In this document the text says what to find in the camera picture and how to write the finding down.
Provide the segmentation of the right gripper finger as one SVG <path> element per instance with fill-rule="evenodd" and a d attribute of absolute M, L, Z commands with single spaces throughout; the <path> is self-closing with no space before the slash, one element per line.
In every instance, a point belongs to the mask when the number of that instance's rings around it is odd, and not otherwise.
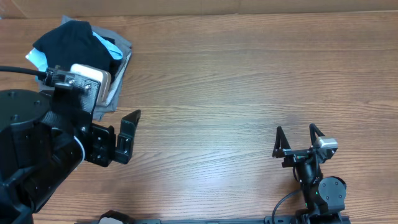
<path fill-rule="evenodd" d="M 310 139 L 311 139 L 311 144 L 312 146 L 315 145 L 315 141 L 317 137 L 324 137 L 325 135 L 318 129 L 318 127 L 314 124 L 311 123 L 309 125 L 309 130 L 310 130 Z"/>
<path fill-rule="evenodd" d="M 286 153 L 291 151 L 289 142 L 281 126 L 277 127 L 274 149 L 272 157 L 285 157 Z"/>

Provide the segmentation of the black Nike t-shirt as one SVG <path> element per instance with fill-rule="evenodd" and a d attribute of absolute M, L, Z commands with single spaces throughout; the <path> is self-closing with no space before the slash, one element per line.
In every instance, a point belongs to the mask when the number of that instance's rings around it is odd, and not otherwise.
<path fill-rule="evenodd" d="M 73 64 L 89 65 L 109 72 L 114 80 L 123 52 L 116 40 L 94 32 L 89 22 L 68 21 L 32 44 L 43 53 L 47 66 L 69 71 Z"/>

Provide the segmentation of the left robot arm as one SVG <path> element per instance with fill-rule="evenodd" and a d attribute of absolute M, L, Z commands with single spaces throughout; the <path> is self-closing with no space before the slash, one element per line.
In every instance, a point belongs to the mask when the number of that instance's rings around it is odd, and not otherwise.
<path fill-rule="evenodd" d="M 114 128 L 93 122 L 100 82 L 49 68 L 35 76 L 47 89 L 1 92 L 1 222 L 32 223 L 57 187 L 83 162 L 127 164 L 141 117 Z"/>

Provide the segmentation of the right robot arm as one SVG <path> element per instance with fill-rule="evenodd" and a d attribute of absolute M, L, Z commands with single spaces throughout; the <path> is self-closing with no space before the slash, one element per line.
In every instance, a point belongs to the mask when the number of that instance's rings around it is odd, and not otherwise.
<path fill-rule="evenodd" d="M 320 167 L 335 155 L 338 141 L 325 136 L 313 123 L 309 125 L 309 131 L 310 147 L 293 150 L 282 127 L 277 127 L 272 156 L 283 159 L 283 168 L 292 168 L 300 188 L 276 204 L 271 222 L 279 222 L 276 211 L 288 198 L 302 193 L 305 208 L 290 216 L 290 223 L 349 223 L 349 217 L 341 215 L 345 209 L 346 182 L 336 176 L 324 177 Z"/>

